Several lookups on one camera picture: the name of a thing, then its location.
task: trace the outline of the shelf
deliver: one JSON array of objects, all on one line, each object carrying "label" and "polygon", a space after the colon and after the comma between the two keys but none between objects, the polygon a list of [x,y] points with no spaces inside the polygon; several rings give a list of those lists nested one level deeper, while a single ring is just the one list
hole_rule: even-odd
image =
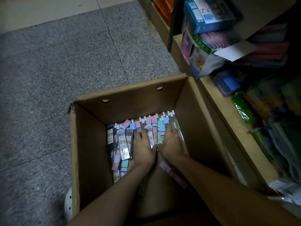
[{"label": "shelf", "polygon": [[[192,76],[189,65],[183,58],[180,49],[181,41],[182,34],[173,37],[171,54],[178,64],[181,72]],[[219,113],[221,119],[227,126],[228,131],[231,133],[231,136],[235,139],[235,142],[238,144],[243,155],[261,181],[265,184],[269,184],[278,178],[276,170],[271,163],[269,163],[257,142],[251,135],[250,127],[243,122],[243,119],[234,107],[231,101],[231,96],[224,98],[215,87],[210,77],[201,78],[197,82]]]},{"label": "shelf", "polygon": [[164,19],[161,17],[154,3],[147,2],[146,0],[138,0],[138,1],[140,2],[141,6],[144,8],[150,21],[153,23],[161,39],[163,40],[165,46],[167,47],[170,27],[165,23]]}]

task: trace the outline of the open cardboard box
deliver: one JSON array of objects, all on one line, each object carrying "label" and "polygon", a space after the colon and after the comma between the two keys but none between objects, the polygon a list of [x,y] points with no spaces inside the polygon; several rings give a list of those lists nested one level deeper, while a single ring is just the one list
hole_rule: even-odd
[{"label": "open cardboard box", "polygon": [[[179,74],[98,91],[80,96],[71,106],[73,216],[113,185],[106,126],[173,109],[189,156],[231,177],[233,169],[226,166],[223,144],[192,77]],[[218,224],[191,185],[183,190],[159,167],[162,161],[165,159],[158,153],[144,196],[135,199],[129,220],[141,224],[196,213],[207,216],[198,220]]]}]

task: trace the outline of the blue cap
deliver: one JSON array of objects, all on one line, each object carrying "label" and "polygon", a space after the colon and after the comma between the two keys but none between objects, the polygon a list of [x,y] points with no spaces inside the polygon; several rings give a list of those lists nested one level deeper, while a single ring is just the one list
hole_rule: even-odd
[{"label": "blue cap", "polygon": [[169,123],[168,117],[163,117],[163,124],[167,124],[167,123]]},{"label": "blue cap", "polygon": [[135,123],[130,123],[130,128],[133,130],[136,130],[136,124]]},{"label": "blue cap", "polygon": [[159,132],[165,132],[165,124],[159,125]]}]

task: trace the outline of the blue and white box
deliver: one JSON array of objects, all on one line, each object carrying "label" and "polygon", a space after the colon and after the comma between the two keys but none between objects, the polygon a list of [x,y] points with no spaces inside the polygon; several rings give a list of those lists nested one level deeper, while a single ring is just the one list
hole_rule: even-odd
[{"label": "blue and white box", "polygon": [[194,34],[226,30],[243,18],[230,0],[188,0],[184,13]]}]

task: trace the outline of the green packet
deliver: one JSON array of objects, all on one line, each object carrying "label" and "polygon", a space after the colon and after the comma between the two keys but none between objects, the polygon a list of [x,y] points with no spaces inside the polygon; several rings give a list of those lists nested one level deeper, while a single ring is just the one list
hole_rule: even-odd
[{"label": "green packet", "polygon": [[243,91],[236,92],[232,97],[232,102],[246,124],[254,124],[257,121],[251,107],[243,98]]}]

